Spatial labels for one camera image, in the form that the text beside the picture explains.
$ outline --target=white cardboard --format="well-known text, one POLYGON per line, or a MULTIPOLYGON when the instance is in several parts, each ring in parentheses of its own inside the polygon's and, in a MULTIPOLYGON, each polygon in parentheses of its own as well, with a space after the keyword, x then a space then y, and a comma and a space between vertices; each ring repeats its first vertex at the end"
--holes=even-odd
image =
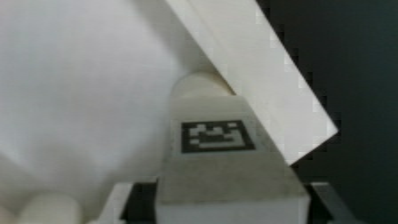
POLYGON ((255 0, 166 0, 291 164, 335 134, 255 0))

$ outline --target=paper sheet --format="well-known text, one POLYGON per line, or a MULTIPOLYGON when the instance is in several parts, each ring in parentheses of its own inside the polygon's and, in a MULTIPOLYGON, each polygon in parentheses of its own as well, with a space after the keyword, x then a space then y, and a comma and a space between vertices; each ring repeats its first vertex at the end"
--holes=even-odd
POLYGON ((0 2, 0 204, 40 191, 97 212, 157 173, 168 93, 211 63, 163 0, 0 2))

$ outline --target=dark background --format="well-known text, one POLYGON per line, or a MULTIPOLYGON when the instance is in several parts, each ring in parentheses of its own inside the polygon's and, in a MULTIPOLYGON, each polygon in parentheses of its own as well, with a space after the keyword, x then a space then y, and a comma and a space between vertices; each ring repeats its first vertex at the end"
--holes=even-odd
POLYGON ((398 223, 398 1, 257 0, 339 136, 292 165, 356 218, 398 223))

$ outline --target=white paper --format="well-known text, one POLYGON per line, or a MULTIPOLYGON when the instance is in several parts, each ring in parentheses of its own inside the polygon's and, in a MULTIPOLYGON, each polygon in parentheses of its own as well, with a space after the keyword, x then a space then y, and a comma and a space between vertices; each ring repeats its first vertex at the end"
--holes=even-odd
POLYGON ((211 63, 163 0, 0 1, 0 204, 42 191, 97 213, 156 175, 168 93, 211 63))
POLYGON ((335 134, 255 0, 166 0, 291 164, 335 134))

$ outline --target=black square marker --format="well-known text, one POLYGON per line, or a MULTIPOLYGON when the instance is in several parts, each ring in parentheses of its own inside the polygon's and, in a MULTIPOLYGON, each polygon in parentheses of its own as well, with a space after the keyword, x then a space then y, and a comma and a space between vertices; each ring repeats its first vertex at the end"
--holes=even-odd
POLYGON ((255 149, 241 120, 184 122, 180 132, 182 153, 255 149))

